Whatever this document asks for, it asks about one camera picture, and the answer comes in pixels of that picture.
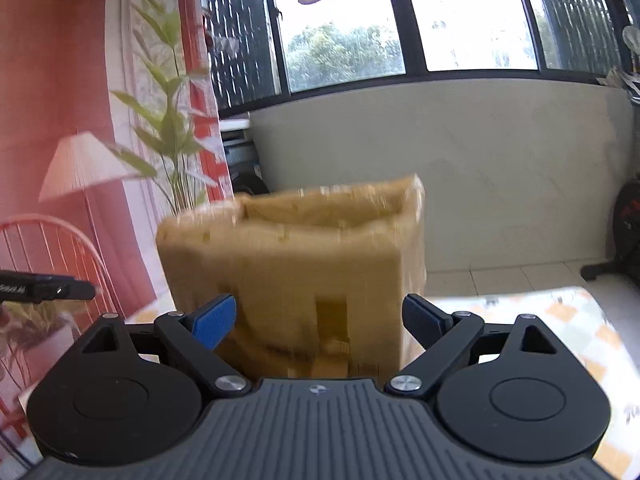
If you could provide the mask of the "printed room backdrop curtain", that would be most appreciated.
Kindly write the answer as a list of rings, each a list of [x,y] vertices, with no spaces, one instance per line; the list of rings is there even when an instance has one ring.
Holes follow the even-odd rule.
[[[1,0],[1,265],[70,277],[1,304],[1,473],[37,463],[24,405],[99,318],[165,289],[160,220],[231,195],[202,0]]]

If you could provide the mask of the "black exercise bike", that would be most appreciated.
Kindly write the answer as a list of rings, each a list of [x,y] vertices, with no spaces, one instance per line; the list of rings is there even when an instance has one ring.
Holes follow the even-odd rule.
[[[617,84],[626,91],[634,110],[631,131],[630,178],[618,192],[612,214],[612,237],[615,249],[611,261],[588,264],[580,269],[586,282],[600,275],[626,275],[639,284],[639,29],[628,25],[622,39],[631,54],[631,72],[612,68],[605,78],[608,86]]]

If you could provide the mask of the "cardboard box with plastic liner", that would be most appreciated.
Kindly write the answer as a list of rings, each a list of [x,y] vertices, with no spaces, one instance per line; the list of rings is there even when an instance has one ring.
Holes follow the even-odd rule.
[[[421,350],[401,304],[426,284],[424,206],[415,176],[240,195],[165,219],[156,246],[178,310],[235,298],[217,353],[248,378],[386,382]]]

